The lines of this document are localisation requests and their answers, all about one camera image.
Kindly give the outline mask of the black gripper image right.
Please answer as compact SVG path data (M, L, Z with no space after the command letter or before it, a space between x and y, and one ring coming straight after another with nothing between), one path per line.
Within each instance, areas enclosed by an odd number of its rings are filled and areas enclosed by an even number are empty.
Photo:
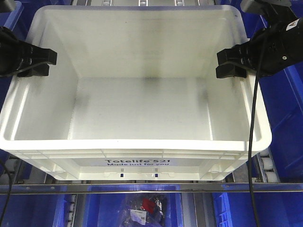
M246 78L247 70L258 70L261 52L263 58L260 71L263 75L273 75L284 68L303 60L303 19L298 18L289 23L281 23L258 34L241 47L219 51L216 77Z

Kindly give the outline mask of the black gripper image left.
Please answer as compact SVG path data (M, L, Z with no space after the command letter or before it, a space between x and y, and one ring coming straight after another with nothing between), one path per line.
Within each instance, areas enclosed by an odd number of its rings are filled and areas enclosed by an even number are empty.
M20 78L48 76L49 65L57 64L57 52L30 45L16 38L12 31L0 27L0 77L17 74Z

